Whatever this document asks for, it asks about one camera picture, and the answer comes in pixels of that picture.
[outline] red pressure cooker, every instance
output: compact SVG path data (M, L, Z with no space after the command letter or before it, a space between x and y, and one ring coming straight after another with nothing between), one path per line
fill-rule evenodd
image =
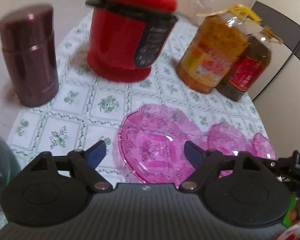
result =
M94 7L88 63L117 82L145 79L177 18L176 0L87 0Z

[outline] table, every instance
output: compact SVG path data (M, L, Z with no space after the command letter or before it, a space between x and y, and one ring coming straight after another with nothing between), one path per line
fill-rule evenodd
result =
M24 168L42 151L66 155L86 150L98 140L107 144L107 155L97 171L115 186L125 182L124 162L114 162L116 133L124 116L145 103L166 104L182 110L202 132L212 124L228 122L247 138L256 132L266 136L248 94L233 102L214 90L205 95L181 82L175 74L178 62L197 28L179 21L172 30L151 74L136 83L108 81L95 74L86 62L92 12L73 28L57 48L60 89L41 107L23 107L11 129L8 143ZM6 223L0 212L0 228Z

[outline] white logo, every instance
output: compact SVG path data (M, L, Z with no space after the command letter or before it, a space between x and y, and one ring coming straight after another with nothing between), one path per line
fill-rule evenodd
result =
M144 191L147 191L147 190L149 190L149 189L151 189L149 186L144 186L144 187L142 187L142 189L144 190Z

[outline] bottle label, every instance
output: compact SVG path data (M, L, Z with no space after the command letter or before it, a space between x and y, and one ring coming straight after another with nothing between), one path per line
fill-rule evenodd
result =
M216 55L207 46L199 44L194 38L181 60L181 66L201 84L215 87L230 69L231 62Z
M298 240L300 239L300 222L280 233L274 240Z
M234 65L227 76L229 82L242 91L247 91L264 71L258 61L247 56L240 57Z

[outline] black circular cover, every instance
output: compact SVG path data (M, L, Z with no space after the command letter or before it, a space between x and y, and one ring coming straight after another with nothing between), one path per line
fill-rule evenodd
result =
M216 179L204 192L208 208L227 223L261 227L283 219L290 206L287 187L268 172L242 170Z
M54 172L31 171L17 176L3 189L0 205L8 220L40 227L78 215L88 198L86 188L76 179Z

